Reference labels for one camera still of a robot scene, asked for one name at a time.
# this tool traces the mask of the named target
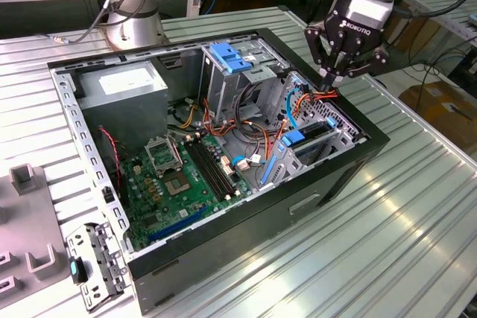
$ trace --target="label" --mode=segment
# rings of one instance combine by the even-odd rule
[[[106,95],[138,89],[153,84],[153,79],[146,69],[134,69],[118,74],[101,76],[99,83]]]
[[[449,112],[455,112],[454,108],[458,109],[458,107],[453,104],[452,102],[451,103],[447,103],[447,104],[442,104],[442,106],[447,109]]]
[[[252,163],[257,163],[259,164],[260,163],[260,158],[262,158],[260,156],[260,154],[253,154],[251,157],[250,157],[250,160],[252,161]]]
[[[432,96],[434,97],[440,97],[442,96],[442,92],[439,89],[434,89],[434,88],[428,88],[427,92],[429,92]]]
[[[242,57],[242,59],[244,59],[247,62],[250,62],[250,61],[256,60],[256,57],[254,57],[253,55],[250,55],[250,56],[244,56]]]

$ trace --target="red cable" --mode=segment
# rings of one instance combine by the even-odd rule
[[[118,177],[118,188],[119,188],[119,186],[120,186],[119,156],[118,156],[118,150],[116,148],[116,144],[114,143],[113,137],[104,128],[99,128],[99,130],[110,140],[111,145],[113,146],[114,159],[116,161],[116,173],[117,173],[117,177]]]

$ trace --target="gray plastic part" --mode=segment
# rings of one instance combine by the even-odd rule
[[[10,252],[0,253],[0,272],[8,270],[19,263],[19,259]]]
[[[33,273],[38,281],[43,281],[48,277],[56,275],[61,271],[62,265],[58,260],[58,254],[51,244],[46,245],[48,258],[44,260],[36,259],[30,252],[25,253],[28,272]]]
[[[20,165],[0,178],[0,206],[7,214],[0,225],[0,258],[4,257],[0,282],[10,279],[8,293],[0,294],[2,309],[64,279],[70,271],[41,167]]]
[[[0,299],[12,296],[20,292],[23,284],[14,276],[7,277],[0,281]]]
[[[29,164],[10,168],[10,182],[18,195],[24,195],[40,189],[37,175]]]

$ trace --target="cardboard box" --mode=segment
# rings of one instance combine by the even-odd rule
[[[414,110],[419,91],[412,86],[399,99]],[[417,113],[467,154],[477,151],[477,107],[449,84],[426,84]]]

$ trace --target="slotted aluminum surface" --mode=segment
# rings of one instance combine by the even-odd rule
[[[269,27],[312,61],[303,24],[278,8],[173,19],[164,26],[172,40]],[[45,63],[107,51],[99,32],[73,46],[36,37],[0,41],[1,175],[22,162],[43,166],[64,237],[102,219]],[[149,317],[459,315],[477,291],[475,164],[369,77],[341,91],[388,134],[387,147],[336,200]],[[0,316],[72,312],[86,316],[78,288],[66,279]],[[94,314],[138,315],[130,288]]]
[[[421,13],[444,9],[456,1],[457,0],[405,0],[406,3]],[[467,0],[457,9],[442,16],[432,18],[432,20],[438,22],[447,30],[464,40],[473,39],[471,43],[476,46],[477,27],[467,21],[469,16],[473,14],[477,14],[477,0]]]

